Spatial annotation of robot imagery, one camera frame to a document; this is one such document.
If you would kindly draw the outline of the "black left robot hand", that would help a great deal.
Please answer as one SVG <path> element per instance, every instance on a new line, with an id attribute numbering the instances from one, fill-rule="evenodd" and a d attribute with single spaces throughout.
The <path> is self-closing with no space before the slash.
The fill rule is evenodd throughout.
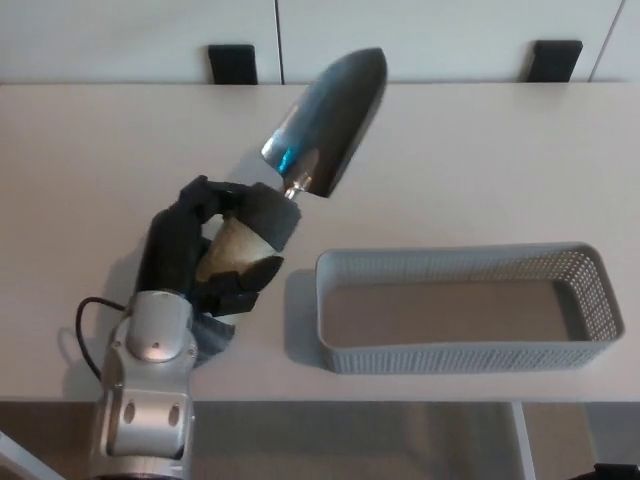
<path id="1" fill-rule="evenodd" d="M 153 218 L 135 291 L 167 291 L 214 317 L 247 313 L 298 220 L 296 205 L 264 183 L 199 176 Z"/>

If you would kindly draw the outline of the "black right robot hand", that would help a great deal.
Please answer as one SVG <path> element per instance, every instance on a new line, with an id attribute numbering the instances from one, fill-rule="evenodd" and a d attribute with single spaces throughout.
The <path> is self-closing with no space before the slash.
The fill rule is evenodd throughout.
<path id="1" fill-rule="evenodd" d="M 638 465 L 598 464 L 585 475 L 589 480 L 639 480 Z"/>

